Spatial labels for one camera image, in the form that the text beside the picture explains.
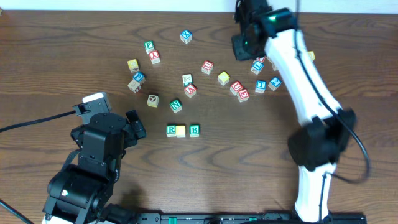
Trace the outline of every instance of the white background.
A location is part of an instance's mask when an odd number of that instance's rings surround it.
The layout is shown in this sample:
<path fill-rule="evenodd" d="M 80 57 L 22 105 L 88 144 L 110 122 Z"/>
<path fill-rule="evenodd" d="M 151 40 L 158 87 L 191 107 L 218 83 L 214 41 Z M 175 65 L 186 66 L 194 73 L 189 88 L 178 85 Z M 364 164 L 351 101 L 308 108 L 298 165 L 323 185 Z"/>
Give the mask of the white background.
<path fill-rule="evenodd" d="M 235 0 L 0 0 L 7 9 L 233 12 Z M 274 9 L 295 8 L 296 0 L 269 0 Z M 394 13 L 398 0 L 302 0 L 303 12 Z"/>

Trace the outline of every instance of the wood grain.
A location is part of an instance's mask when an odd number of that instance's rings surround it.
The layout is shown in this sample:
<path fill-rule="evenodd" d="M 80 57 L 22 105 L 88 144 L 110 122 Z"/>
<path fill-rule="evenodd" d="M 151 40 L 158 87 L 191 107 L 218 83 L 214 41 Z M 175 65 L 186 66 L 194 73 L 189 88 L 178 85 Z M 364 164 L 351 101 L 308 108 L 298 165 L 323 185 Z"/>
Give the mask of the wood grain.
<path fill-rule="evenodd" d="M 234 59 L 230 38 L 239 32 L 230 13 L 4 11 L 0 17 L 0 127 L 72 110 L 81 98 L 106 91 L 114 113 L 136 109 L 148 137 L 128 149 L 110 202 L 164 212 L 262 212 L 291 209 L 297 166 L 287 137 L 299 125 L 289 94 L 254 93 L 258 78 L 278 75 L 266 64 Z M 352 107 L 356 132 L 373 160 L 362 185 L 333 180 L 329 209 L 364 212 L 369 223 L 397 223 L 398 25 L 394 15 L 303 14 L 308 49 L 326 85 Z M 185 45 L 184 29 L 193 32 Z M 143 43 L 153 40 L 161 63 L 152 65 Z M 138 94 L 127 61 L 137 58 L 147 81 Z M 210 76 L 200 66 L 215 63 Z M 239 103 L 217 82 L 226 70 L 251 94 Z M 181 76 L 191 73 L 198 93 L 185 96 Z M 158 108 L 147 95 L 160 96 Z M 179 98 L 183 110 L 168 103 Z M 200 138 L 167 138 L 167 123 L 200 123 Z M 43 217 L 49 180 L 76 148 L 67 117 L 0 135 L 0 197 L 35 223 Z M 338 173 L 358 177 L 363 158 L 354 142 Z M 0 208 L 0 223 L 19 223 Z"/>

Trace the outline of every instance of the green block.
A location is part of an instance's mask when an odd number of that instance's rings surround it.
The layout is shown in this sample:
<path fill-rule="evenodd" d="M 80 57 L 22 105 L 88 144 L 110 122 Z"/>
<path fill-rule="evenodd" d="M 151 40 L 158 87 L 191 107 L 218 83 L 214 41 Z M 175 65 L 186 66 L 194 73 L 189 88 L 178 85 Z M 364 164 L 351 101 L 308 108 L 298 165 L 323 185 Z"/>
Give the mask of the green block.
<path fill-rule="evenodd" d="M 155 45 L 154 45 L 154 42 L 153 41 L 148 41 L 148 42 L 145 42 L 144 43 L 144 46 L 145 46 L 145 49 L 151 49 L 151 48 L 154 48 L 155 47 Z"/>
<path fill-rule="evenodd" d="M 181 103 L 180 103 L 179 100 L 174 100 L 173 102 L 170 103 L 170 107 L 173 110 L 177 110 L 177 109 L 179 109 L 181 107 Z"/>
<path fill-rule="evenodd" d="M 169 218 L 169 224 L 177 224 L 177 218 Z"/>
<path fill-rule="evenodd" d="M 191 126 L 189 126 L 189 135 L 191 137 L 199 137 L 199 135 L 200 135 L 200 126 L 199 125 L 191 125 Z"/>
<path fill-rule="evenodd" d="M 175 130 L 176 125 L 167 125 L 166 127 L 166 135 L 167 137 L 175 137 L 177 136 L 177 132 Z"/>

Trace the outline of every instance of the black cable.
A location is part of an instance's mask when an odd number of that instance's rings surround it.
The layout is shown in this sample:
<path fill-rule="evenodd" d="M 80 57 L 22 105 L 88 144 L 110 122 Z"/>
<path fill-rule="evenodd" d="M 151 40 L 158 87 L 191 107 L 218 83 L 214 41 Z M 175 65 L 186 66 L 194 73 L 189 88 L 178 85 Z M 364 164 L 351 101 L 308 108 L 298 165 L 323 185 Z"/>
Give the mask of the black cable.
<path fill-rule="evenodd" d="M 74 113 L 75 113 L 75 111 L 69 111 L 69 112 L 58 114 L 58 115 L 51 116 L 51 117 L 48 117 L 48 118 L 37 119 L 35 121 L 28 121 L 28 122 L 20 123 L 20 124 L 14 124 L 14 125 L 11 125 L 11 126 L 8 126 L 8 127 L 5 127 L 5 128 L 1 128 L 0 129 L 0 133 L 8 131 L 8 130 L 11 130 L 11 129 L 15 129 L 15 128 L 20 128 L 20 127 L 29 126 L 29 125 L 32 125 L 32 124 L 39 124 L 39 123 L 43 123 L 43 122 L 46 122 L 46 121 L 51 121 L 53 119 L 62 118 L 64 116 L 68 116 L 68 115 L 71 115 L 71 114 L 74 114 Z"/>
<path fill-rule="evenodd" d="M 9 204 L 7 204 L 5 201 L 1 200 L 0 198 L 0 205 L 3 206 L 5 209 L 7 209 L 9 212 L 11 212 L 13 215 L 18 217 L 20 220 L 22 220 L 24 223 L 27 224 L 33 224 L 32 221 L 30 221 L 28 218 L 26 218 L 23 214 L 19 213 L 15 208 L 12 208 Z"/>
<path fill-rule="evenodd" d="M 297 58 L 301 64 L 301 67 L 303 68 L 303 71 L 305 73 L 305 76 L 307 77 L 308 81 L 310 82 L 315 94 L 317 94 L 319 100 L 321 101 L 321 103 L 325 106 L 325 108 L 333 115 L 334 118 L 336 118 L 336 120 L 343 125 L 343 127 L 349 132 L 349 134 L 354 138 L 354 140 L 358 143 L 358 146 L 361 148 L 363 156 L 365 158 L 365 163 L 366 163 L 366 171 L 363 174 L 362 178 L 360 179 L 356 179 L 356 180 L 351 180 L 351 179 L 347 179 L 345 177 L 342 177 L 340 175 L 337 174 L 331 174 L 329 172 L 326 172 L 323 175 L 323 183 L 322 183 L 322 190 L 321 190 L 321 199 L 320 199 L 320 204 L 319 204 L 319 222 L 321 222 L 322 220 L 322 216 L 321 216 L 321 212 L 322 212 L 322 200 L 323 200 L 323 189 L 325 187 L 325 181 L 326 181 L 326 175 L 329 174 L 332 177 L 336 177 L 337 179 L 340 179 L 344 182 L 347 182 L 349 184 L 360 184 L 363 183 L 365 181 L 367 181 L 369 179 L 370 173 L 371 173 L 371 161 L 368 155 L 368 152 L 366 151 L 365 146 L 363 145 L 363 143 L 361 142 L 361 140 L 359 139 L 359 137 L 356 135 L 356 133 L 338 116 L 338 114 L 330 108 L 330 106 L 326 103 L 325 99 L 321 96 L 321 94 L 319 93 L 318 89 L 316 88 L 315 84 L 313 83 L 310 75 L 308 74 L 307 69 L 305 68 L 305 65 L 303 63 L 303 60 L 301 58 L 301 51 L 299 50 L 299 47 L 297 45 L 297 31 L 299 29 L 299 17 L 300 17 L 300 0 L 296 1 L 296 28 L 295 28 L 295 32 L 294 32 L 294 45 L 295 45 L 295 49 L 296 49 L 296 53 L 297 53 Z"/>

